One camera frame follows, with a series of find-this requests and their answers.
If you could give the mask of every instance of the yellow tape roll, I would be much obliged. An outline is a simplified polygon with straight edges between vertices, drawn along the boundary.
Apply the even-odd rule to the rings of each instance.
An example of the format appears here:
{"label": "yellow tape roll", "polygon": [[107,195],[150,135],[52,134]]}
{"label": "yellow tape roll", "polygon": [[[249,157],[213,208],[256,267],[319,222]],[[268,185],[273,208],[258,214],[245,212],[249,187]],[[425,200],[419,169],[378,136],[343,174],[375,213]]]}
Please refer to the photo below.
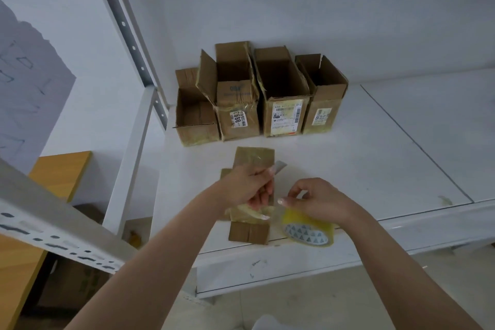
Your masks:
{"label": "yellow tape roll", "polygon": [[312,247],[329,247],[334,243],[334,225],[308,217],[292,208],[282,215],[282,232],[289,239]]}

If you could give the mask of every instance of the shipping label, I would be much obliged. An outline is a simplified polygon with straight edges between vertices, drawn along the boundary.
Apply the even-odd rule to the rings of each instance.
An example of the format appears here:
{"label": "shipping label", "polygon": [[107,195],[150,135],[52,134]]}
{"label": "shipping label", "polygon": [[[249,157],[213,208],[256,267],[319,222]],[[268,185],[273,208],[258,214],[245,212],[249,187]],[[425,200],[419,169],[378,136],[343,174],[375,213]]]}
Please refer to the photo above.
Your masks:
{"label": "shipping label", "polygon": [[232,121],[232,128],[247,127],[248,121],[244,111],[232,111],[230,113],[230,120]]}
{"label": "shipping label", "polygon": [[313,119],[312,126],[324,126],[327,122],[328,115],[332,112],[332,109],[318,109]]}
{"label": "shipping label", "polygon": [[301,117],[302,99],[273,102],[271,135],[295,134]]}

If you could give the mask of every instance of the hand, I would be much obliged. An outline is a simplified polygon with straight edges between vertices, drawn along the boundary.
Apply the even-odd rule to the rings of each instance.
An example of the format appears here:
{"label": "hand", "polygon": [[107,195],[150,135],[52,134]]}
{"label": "hand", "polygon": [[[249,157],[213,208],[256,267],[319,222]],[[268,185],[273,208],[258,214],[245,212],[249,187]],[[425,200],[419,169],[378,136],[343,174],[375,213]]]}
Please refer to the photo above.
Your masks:
{"label": "hand", "polygon": [[273,194],[274,175],[273,167],[245,164],[235,167],[206,191],[225,209],[246,203],[258,209],[268,205],[268,197]]}
{"label": "hand", "polygon": [[[303,190],[307,192],[302,199],[298,199],[297,196]],[[312,218],[339,225],[348,219],[349,210],[356,206],[360,208],[356,202],[319,177],[298,180],[288,196],[279,198],[278,203],[298,209]]]}

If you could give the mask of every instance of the white wall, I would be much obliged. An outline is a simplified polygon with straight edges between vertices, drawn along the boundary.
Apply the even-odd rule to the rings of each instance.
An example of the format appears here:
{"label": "white wall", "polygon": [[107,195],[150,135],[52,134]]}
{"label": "white wall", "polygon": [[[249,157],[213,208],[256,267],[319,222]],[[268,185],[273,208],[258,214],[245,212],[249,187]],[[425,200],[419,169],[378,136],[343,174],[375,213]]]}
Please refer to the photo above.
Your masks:
{"label": "white wall", "polygon": [[[143,85],[102,0],[3,0],[50,40],[76,76],[42,155],[92,150],[75,202],[108,202]],[[163,131],[152,115],[131,218],[152,215]]]}
{"label": "white wall", "polygon": [[213,54],[215,43],[233,40],[286,44],[296,54],[323,52],[351,81],[495,64],[495,0],[131,2],[142,10],[139,25],[149,14],[161,27],[162,35],[146,37],[150,50],[171,44],[179,67],[196,65],[201,48]]}

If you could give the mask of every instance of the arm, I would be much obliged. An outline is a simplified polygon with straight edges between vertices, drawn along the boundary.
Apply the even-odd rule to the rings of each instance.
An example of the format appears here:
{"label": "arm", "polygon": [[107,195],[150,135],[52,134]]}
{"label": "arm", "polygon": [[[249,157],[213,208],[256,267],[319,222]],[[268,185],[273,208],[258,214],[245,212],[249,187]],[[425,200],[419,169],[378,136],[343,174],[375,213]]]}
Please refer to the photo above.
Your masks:
{"label": "arm", "polygon": [[272,169],[240,166],[201,192],[96,293],[66,330],[160,329],[216,220],[235,205],[266,204],[272,178]]}
{"label": "arm", "polygon": [[[303,190],[308,192],[297,199]],[[396,328],[481,329],[366,210],[330,183],[300,180],[279,203],[340,225],[356,245]]]}

